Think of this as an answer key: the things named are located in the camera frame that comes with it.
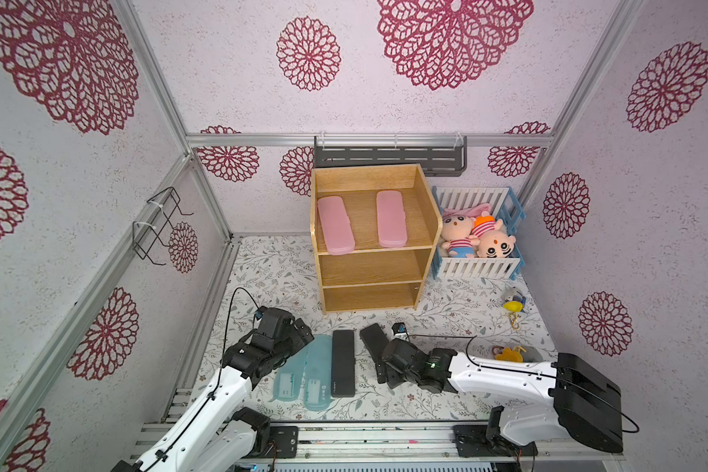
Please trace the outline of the pink pencil case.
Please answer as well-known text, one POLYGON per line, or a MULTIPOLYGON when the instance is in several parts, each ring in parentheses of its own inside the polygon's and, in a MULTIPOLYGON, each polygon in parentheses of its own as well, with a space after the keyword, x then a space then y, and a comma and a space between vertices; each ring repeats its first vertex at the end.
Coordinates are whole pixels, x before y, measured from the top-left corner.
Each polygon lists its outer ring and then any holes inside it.
POLYGON ((408 234, 403 196, 397 190, 377 194, 377 232, 383 248, 406 246, 408 234))
POLYGON ((355 250, 356 243, 342 197, 320 198, 317 206, 326 251, 333 256, 351 254, 355 250))

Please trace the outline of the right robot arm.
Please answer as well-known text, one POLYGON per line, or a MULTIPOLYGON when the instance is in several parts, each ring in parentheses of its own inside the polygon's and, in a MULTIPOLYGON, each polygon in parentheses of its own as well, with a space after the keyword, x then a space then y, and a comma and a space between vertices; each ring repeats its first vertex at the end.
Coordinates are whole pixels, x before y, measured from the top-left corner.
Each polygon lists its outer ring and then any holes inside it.
POLYGON ((430 393, 491 393, 517 400, 492 409, 481 445, 493 454, 522 456, 537 442, 574 440, 598 452, 623 452, 621 391, 578 356, 516 363, 473 357, 453 349, 428 353, 404 339, 383 349, 383 364, 430 393))

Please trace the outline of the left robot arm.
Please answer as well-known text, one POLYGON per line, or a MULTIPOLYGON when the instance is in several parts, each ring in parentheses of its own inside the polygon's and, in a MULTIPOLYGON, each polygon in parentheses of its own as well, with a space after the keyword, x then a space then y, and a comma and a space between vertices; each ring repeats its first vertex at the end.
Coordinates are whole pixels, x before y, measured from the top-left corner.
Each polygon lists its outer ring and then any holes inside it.
POLYGON ((269 418, 244 405, 260 381, 314 340, 307 324, 279 308, 260 309, 259 326, 224 350, 196 402, 138 460, 115 471, 225 471, 267 448, 269 418))

